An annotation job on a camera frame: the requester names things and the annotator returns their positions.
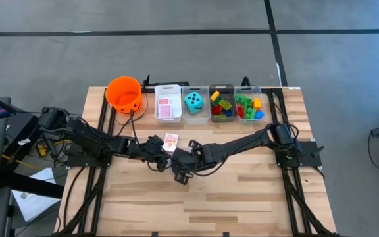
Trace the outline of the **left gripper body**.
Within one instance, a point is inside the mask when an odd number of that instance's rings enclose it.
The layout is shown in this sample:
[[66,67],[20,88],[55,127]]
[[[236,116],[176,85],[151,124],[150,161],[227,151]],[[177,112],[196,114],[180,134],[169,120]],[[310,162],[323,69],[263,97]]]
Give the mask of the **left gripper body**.
[[135,141],[133,145],[133,157],[141,158],[143,160],[151,160],[159,155],[164,155],[165,151],[163,147],[159,147],[148,140],[143,143]]

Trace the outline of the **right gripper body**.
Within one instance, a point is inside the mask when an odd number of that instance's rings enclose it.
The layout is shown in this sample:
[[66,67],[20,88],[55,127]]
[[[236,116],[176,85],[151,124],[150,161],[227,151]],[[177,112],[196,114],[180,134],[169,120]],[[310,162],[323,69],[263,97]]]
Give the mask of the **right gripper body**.
[[205,144],[191,152],[176,148],[172,154],[173,173],[201,172],[216,166],[215,144]]

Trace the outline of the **clear-wrapped playing card deck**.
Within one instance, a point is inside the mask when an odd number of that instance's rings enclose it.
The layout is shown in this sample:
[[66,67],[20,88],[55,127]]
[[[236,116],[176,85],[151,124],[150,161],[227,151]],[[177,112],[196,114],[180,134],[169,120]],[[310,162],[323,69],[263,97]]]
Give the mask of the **clear-wrapped playing card deck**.
[[178,146],[179,135],[166,133],[164,137],[163,149],[167,152],[174,152]]

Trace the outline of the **pink playing card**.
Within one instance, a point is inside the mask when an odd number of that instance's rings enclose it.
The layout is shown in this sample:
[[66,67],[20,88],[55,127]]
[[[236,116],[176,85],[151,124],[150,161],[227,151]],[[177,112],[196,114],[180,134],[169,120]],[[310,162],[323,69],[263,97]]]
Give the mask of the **pink playing card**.
[[169,119],[172,117],[172,105],[171,104],[159,104],[158,113],[160,119]]

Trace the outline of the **teal foam die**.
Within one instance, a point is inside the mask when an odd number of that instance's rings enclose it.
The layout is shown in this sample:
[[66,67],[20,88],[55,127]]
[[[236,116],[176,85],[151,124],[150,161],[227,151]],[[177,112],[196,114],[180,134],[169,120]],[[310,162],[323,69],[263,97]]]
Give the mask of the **teal foam die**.
[[202,96],[197,92],[191,92],[184,97],[184,107],[190,114],[196,114],[204,108]]

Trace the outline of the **white plastic bin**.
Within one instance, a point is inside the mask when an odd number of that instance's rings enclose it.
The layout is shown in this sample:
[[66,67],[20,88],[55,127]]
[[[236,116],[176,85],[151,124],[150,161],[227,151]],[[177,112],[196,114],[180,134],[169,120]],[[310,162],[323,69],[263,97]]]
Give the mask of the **white plastic bin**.
[[[158,98],[169,98],[172,105],[172,117],[159,118],[158,113]],[[181,121],[182,116],[182,100],[181,100],[181,86],[178,84],[167,84],[155,86],[155,113],[154,116],[158,123],[178,123]]]

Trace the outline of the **clear plastic bin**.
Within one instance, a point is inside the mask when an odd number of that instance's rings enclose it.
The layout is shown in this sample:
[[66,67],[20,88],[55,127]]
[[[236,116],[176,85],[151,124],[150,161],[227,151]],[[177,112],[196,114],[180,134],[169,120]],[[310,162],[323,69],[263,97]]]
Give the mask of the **clear plastic bin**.
[[[260,120],[264,119],[265,118],[265,106],[264,106],[264,99],[263,99],[263,93],[260,89],[260,87],[258,86],[237,86],[235,87],[235,92],[234,92],[234,95],[236,94],[242,94],[248,98],[250,98],[252,100],[252,104],[253,104],[253,101],[255,98],[259,98],[261,100],[261,104],[262,104],[262,108],[261,108],[261,111],[264,113],[264,117],[263,118],[260,118],[260,119],[252,119],[252,120],[245,120],[245,119],[242,119],[239,117],[238,115],[238,118],[240,121],[242,122],[245,122],[245,123],[256,123],[256,122],[259,122]],[[243,107],[243,111],[244,111],[244,105],[241,105],[239,103],[236,103],[236,108],[237,106],[242,106]]]
[[[184,107],[184,97],[191,93],[199,93],[204,101],[204,108],[196,113],[190,114],[189,111]],[[186,124],[207,124],[211,112],[210,112],[210,100],[209,100],[209,88],[207,86],[184,86],[182,87],[182,118]]]

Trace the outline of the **orange pumpkin bucket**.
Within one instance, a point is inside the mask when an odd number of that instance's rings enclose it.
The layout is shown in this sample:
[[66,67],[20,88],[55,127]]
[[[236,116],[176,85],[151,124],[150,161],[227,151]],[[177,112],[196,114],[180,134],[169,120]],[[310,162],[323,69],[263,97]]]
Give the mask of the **orange pumpkin bucket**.
[[141,85],[130,76],[118,77],[107,86],[105,99],[119,113],[136,112],[143,105]]

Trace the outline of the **grey plastic bin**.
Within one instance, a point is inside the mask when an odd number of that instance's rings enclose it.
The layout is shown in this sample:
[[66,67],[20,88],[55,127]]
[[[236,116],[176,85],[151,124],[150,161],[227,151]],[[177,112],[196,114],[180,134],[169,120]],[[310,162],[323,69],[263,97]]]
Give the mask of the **grey plastic bin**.
[[209,86],[209,100],[210,100],[210,96],[216,90],[220,92],[219,97],[221,97],[224,100],[227,100],[228,102],[230,102],[232,104],[231,110],[233,112],[233,115],[231,117],[228,117],[226,122],[234,121],[238,115],[238,113],[236,111],[236,102],[235,102],[235,95],[234,95],[235,87],[231,84],[210,85]]

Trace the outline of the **black equipment stand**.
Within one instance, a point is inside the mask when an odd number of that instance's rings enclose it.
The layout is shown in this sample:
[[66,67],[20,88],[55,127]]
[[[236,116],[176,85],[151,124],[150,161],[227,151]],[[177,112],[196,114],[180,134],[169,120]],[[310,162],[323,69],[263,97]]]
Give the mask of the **black equipment stand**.
[[15,173],[23,158],[38,140],[35,131],[38,118],[28,113],[18,113],[7,119],[0,164],[0,188],[28,192],[51,198],[61,198],[64,187],[51,181],[42,181]]

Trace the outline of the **white paper sheets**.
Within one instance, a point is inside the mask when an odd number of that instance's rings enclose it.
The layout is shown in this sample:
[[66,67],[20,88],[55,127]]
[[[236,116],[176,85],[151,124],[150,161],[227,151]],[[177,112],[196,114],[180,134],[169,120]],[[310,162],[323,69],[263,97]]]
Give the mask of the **white paper sheets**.
[[[53,175],[52,168],[43,169],[42,171],[39,171],[30,176],[30,178],[34,178],[36,180],[44,180],[52,184],[55,183],[55,177]],[[13,190],[12,194],[26,222],[35,219],[38,215],[42,214],[52,205],[60,201],[59,198],[40,196],[17,190]]]

